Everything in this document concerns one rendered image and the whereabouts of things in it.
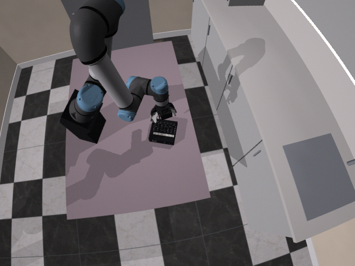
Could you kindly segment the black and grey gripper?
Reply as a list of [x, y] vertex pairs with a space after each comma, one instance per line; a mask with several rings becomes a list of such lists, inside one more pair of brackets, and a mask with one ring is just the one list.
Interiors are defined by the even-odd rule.
[[157, 117], [159, 116], [159, 119], [161, 117], [162, 120], [171, 118], [172, 113], [174, 116], [176, 116], [175, 113], [177, 113], [174, 105], [170, 102], [168, 102], [165, 106], [157, 106], [155, 105], [154, 108], [151, 110], [150, 113], [150, 121], [154, 121], [154, 123], [157, 122]]

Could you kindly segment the black lighting desk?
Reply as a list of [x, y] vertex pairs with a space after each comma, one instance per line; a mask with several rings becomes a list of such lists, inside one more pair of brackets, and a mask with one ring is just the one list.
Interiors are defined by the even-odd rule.
[[175, 135], [177, 130], [177, 121], [157, 119], [157, 122], [152, 121], [149, 141], [155, 143], [162, 143], [174, 145]]

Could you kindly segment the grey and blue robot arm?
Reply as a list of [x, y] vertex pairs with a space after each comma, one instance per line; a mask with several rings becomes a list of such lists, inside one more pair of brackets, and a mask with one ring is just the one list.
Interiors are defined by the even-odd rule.
[[123, 0], [87, 0], [71, 18], [73, 49], [89, 77], [69, 106], [70, 116], [79, 123], [90, 122], [106, 92], [120, 108], [118, 117], [133, 121], [144, 95], [154, 97], [157, 106], [169, 102], [164, 77], [151, 79], [130, 76], [125, 84], [111, 61], [112, 38], [125, 11]]

